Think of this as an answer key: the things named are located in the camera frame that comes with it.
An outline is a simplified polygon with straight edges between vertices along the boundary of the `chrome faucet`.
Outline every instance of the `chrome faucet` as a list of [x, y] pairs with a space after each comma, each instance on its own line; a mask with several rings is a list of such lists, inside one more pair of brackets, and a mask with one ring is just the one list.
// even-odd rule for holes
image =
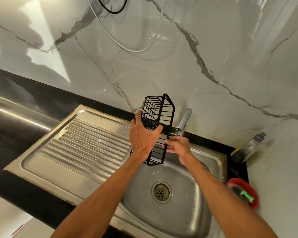
[[186, 111], [184, 112], [184, 115], [180, 119], [180, 122], [179, 122], [178, 126], [175, 128], [177, 130], [177, 133], [173, 134], [173, 135], [183, 136], [184, 128], [186, 127], [187, 122], [189, 121], [189, 118], [190, 118], [191, 114], [192, 114], [192, 109], [187, 108]]

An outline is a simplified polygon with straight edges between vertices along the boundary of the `marble backsplash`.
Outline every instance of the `marble backsplash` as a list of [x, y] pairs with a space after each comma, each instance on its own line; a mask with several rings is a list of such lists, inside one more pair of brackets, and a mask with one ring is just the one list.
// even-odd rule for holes
[[[91, 1], [120, 43], [152, 41], [162, 0], [129, 0], [118, 15]], [[188, 132], [233, 147], [265, 132], [248, 162], [259, 212], [298, 237], [298, 0], [166, 0], [140, 54], [117, 46], [86, 0], [0, 0], [0, 68], [130, 112], [167, 93], [174, 125], [192, 108]]]

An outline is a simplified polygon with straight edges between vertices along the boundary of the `white cable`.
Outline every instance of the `white cable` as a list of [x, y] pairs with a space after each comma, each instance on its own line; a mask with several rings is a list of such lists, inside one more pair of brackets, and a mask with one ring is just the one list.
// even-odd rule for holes
[[124, 49], [124, 50], [126, 50], [126, 51], [128, 51], [128, 52], [132, 52], [132, 53], [141, 53], [141, 52], [144, 52], [144, 51], [146, 51], [147, 49], [149, 49], [149, 48], [152, 46], [152, 44], [155, 42], [156, 38], [157, 38], [159, 29], [160, 29], [160, 25], [161, 25], [161, 21], [162, 21], [162, 18], [163, 18], [163, 10], [164, 10], [164, 8], [165, 8], [165, 2], [166, 2], [166, 0], [163, 0], [163, 3], [162, 3], [161, 15], [160, 15], [160, 20], [159, 20], [159, 25], [158, 25], [158, 29], [157, 29], [157, 31], [156, 31], [156, 34], [155, 34], [155, 36], [154, 36], [154, 39], [153, 39], [153, 41], [151, 42], [151, 44], [150, 44], [148, 47], [146, 47], [145, 49], [142, 49], [142, 50], [131, 50], [131, 49], [128, 49], [127, 47], [124, 47], [124, 46], [121, 45], [119, 42], [117, 42], [117, 41], [116, 41], [116, 40], [109, 34], [109, 32], [106, 30], [106, 28], [103, 26], [103, 24], [100, 22], [100, 20], [99, 20], [98, 16], [96, 15], [96, 13], [95, 13], [95, 11], [94, 11], [94, 8], [92, 7], [90, 1], [87, 0], [87, 2], [88, 2], [88, 5], [91, 7], [91, 10], [92, 10], [92, 12], [93, 12], [94, 15], [95, 15], [95, 18], [96, 18], [97, 21], [99, 22], [99, 25], [103, 28], [103, 30], [107, 33], [107, 35], [111, 38], [111, 40], [113, 40], [119, 47], [121, 47], [122, 49]]

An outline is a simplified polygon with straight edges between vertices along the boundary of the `left hand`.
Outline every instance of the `left hand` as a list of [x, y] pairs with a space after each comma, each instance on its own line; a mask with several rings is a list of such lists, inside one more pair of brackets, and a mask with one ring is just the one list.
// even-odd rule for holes
[[136, 120], [131, 120], [129, 140], [133, 152], [140, 154], [141, 161], [144, 162], [158, 140], [163, 127], [159, 125], [154, 131], [146, 129], [141, 122], [141, 113], [141, 110], [138, 111]]

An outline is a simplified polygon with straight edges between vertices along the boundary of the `black wire basket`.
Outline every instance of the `black wire basket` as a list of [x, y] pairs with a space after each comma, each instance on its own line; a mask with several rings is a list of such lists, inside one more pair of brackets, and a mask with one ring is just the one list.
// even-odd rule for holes
[[164, 141], [170, 136], [175, 106], [167, 94], [147, 96], [143, 104], [141, 121], [144, 127], [155, 130], [159, 124], [163, 126], [163, 134], [158, 138], [144, 163], [149, 166], [162, 164], [167, 152], [167, 145], [164, 146]]

